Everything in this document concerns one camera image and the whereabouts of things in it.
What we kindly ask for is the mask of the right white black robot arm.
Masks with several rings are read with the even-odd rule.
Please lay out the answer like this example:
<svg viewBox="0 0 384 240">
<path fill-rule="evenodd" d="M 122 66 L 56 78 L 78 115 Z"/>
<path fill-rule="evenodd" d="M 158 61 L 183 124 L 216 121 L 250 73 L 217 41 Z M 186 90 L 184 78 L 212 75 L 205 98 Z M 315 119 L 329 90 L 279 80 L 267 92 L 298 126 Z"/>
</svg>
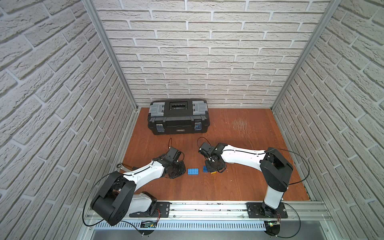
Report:
<svg viewBox="0 0 384 240">
<path fill-rule="evenodd" d="M 277 149 L 256 151 L 223 143 L 215 147 L 203 143 L 199 147 L 199 153 L 205 157 L 206 168 L 210 173 L 224 172 L 227 164 L 240 164 L 262 172 L 268 184 L 267 192 L 262 203 L 251 206 L 249 217 L 288 217 L 282 198 L 290 184 L 293 166 Z"/>
</svg>

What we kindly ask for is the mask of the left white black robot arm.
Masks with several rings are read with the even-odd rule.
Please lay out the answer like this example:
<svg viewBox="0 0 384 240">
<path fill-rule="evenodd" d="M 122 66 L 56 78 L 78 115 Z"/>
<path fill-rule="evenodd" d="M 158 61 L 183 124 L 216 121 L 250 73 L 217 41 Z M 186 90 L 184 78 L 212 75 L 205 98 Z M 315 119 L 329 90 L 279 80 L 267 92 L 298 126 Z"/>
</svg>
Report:
<svg viewBox="0 0 384 240">
<path fill-rule="evenodd" d="M 126 215 L 134 217 L 160 217 L 157 199 L 147 192 L 135 192 L 160 178 L 175 179 L 186 172 L 184 153 L 170 147 L 165 154 L 154 158 L 147 165 L 136 170 L 121 173 L 112 172 L 93 197 L 90 207 L 109 225 L 121 222 Z"/>
</svg>

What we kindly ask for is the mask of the long blue lego brick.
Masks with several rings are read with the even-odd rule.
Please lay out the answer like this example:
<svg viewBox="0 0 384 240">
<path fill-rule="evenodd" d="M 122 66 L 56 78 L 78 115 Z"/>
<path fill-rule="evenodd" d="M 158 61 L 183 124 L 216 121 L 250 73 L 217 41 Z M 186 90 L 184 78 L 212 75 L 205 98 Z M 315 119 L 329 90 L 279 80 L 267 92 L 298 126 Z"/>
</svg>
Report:
<svg viewBox="0 0 384 240">
<path fill-rule="evenodd" d="M 198 175 L 199 169 L 198 168 L 190 168 L 188 169 L 188 175 Z"/>
</svg>

